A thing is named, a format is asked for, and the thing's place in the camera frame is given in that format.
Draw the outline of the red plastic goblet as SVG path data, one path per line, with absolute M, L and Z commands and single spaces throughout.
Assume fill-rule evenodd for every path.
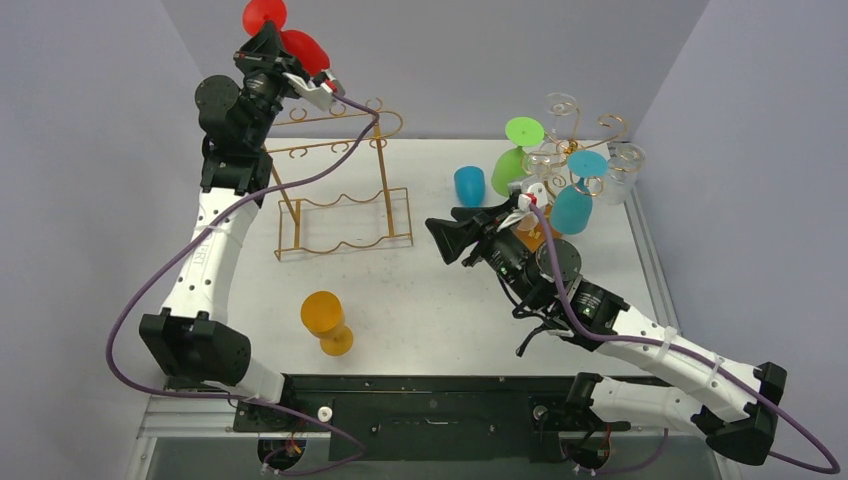
M 282 0 L 252 0 L 242 13 L 242 26 L 251 37 L 258 35 L 271 22 L 278 30 L 284 49 L 297 58 L 310 76 L 331 67 L 328 54 L 309 34 L 295 29 L 284 29 L 288 9 Z

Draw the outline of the blue plastic goblet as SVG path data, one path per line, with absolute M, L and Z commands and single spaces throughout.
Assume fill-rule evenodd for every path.
M 588 226 L 593 198 L 603 191 L 608 166 L 601 154 L 579 150 L 568 157 L 567 167 L 570 184 L 556 195 L 549 221 L 559 233 L 577 235 Z
M 464 207 L 480 207 L 485 199 L 486 184 L 482 169 L 463 166 L 453 175 L 454 188 L 459 203 Z

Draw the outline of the gold hook rack wooden base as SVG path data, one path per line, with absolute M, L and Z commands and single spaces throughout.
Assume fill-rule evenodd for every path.
M 575 236 L 587 229 L 595 205 L 624 203 L 647 155 L 625 139 L 629 123 L 619 115 L 606 113 L 597 118 L 606 132 L 604 138 L 580 140 L 582 110 L 573 96 L 550 93 L 545 110 L 551 124 L 533 125 L 520 167 L 545 187 L 545 217 L 553 232 Z

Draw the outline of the green plastic goblet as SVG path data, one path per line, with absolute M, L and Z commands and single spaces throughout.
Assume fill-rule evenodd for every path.
M 513 147 L 502 153 L 496 161 L 490 184 L 497 194 L 507 197 L 509 183 L 526 175 L 522 167 L 526 155 L 525 148 L 539 145 L 545 138 L 546 131 L 539 121 L 527 116 L 518 116 L 505 124 L 504 132 Z

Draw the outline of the small clear front wine glass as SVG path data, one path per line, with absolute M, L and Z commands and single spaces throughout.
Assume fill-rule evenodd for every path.
M 551 122 L 542 145 L 565 158 L 578 149 L 576 137 L 581 120 L 580 107 L 572 95 L 553 92 L 545 97 L 545 110 L 551 116 Z

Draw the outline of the tall gold wire glass rack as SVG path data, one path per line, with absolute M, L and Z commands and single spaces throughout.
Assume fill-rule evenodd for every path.
M 367 100 L 365 107 L 365 112 L 358 112 L 354 114 L 348 111 L 348 106 L 346 104 L 335 104 L 330 107 L 328 113 L 322 116 L 313 116 L 307 111 L 307 109 L 297 107 L 289 112 L 289 118 L 287 120 L 277 121 L 274 123 L 276 127 L 288 127 L 305 123 L 332 121 L 335 119 L 349 119 L 356 116 L 363 117 L 368 116 L 371 111 L 375 111 L 382 117 L 386 115 L 391 116 L 397 121 L 397 126 L 387 133 L 382 130 L 380 123 L 376 123 L 374 126 L 369 128 L 368 133 L 363 137 L 363 139 L 361 139 L 361 141 L 356 141 L 354 138 L 341 139 L 267 150 L 269 154 L 285 153 L 291 159 L 298 159 L 305 157 L 312 150 L 321 148 L 328 148 L 333 153 L 347 154 L 351 153 L 355 146 L 362 146 L 366 144 L 369 148 L 376 152 L 381 181 L 381 189 L 367 199 L 357 199 L 346 193 L 341 193 L 330 203 L 319 203 L 308 198 L 291 198 L 287 191 L 282 190 L 280 192 L 282 199 L 278 202 L 278 245 L 274 250 L 274 256 L 277 260 L 281 261 L 283 259 L 283 255 L 288 252 L 329 255 L 341 248 L 369 250 L 377 247 L 385 241 L 406 240 L 410 245 L 414 244 L 409 191 L 406 187 L 391 188 L 388 185 L 384 156 L 388 139 L 403 129 L 403 117 L 395 111 L 385 109 L 384 102 L 379 97 Z M 334 208 L 338 205 L 371 205 L 377 203 L 381 203 L 383 205 L 385 229 L 383 234 L 374 242 L 365 244 L 356 242 L 351 243 L 346 240 L 341 240 L 334 247 L 326 250 L 312 249 L 305 243 L 305 213 L 316 209 Z

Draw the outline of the clear patterned wine glass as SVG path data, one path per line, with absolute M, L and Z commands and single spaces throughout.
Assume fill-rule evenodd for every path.
M 603 190 L 598 200 L 607 205 L 620 205 L 630 197 L 647 155 L 632 142 L 609 142 L 607 148 L 608 170 L 602 178 Z

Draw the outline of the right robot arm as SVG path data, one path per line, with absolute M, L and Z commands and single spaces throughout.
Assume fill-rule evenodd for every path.
M 586 280 L 579 254 L 539 221 L 543 242 L 528 248 L 517 223 L 538 217 L 513 201 L 456 207 L 426 229 L 446 263 L 487 264 L 517 296 L 516 317 L 536 317 L 543 330 L 587 351 L 616 358 L 658 379 L 655 386 L 600 374 L 577 376 L 564 400 L 578 427 L 596 420 L 651 425 L 702 437 L 714 452 L 749 466 L 773 456 L 786 370 L 772 362 L 737 362 L 661 326 L 621 296 Z

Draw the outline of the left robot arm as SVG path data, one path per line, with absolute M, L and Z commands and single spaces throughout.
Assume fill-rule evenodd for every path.
M 270 181 L 272 160 L 264 142 L 290 80 L 307 76 L 288 53 L 277 21 L 258 25 L 233 55 L 243 75 L 204 79 L 194 102 L 204 133 L 195 231 L 177 281 L 157 314 L 146 314 L 139 334 L 163 372 L 205 383 L 236 396 L 262 400 L 259 416 L 272 429 L 291 427 L 298 402 L 284 392 L 286 377 L 262 364 L 247 336 L 228 326 L 227 305 L 243 243 Z

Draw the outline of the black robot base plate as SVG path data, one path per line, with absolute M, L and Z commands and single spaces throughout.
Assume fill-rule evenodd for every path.
M 609 430 L 568 399 L 571 376 L 295 375 L 283 398 L 360 441 L 365 461 L 556 462 Z

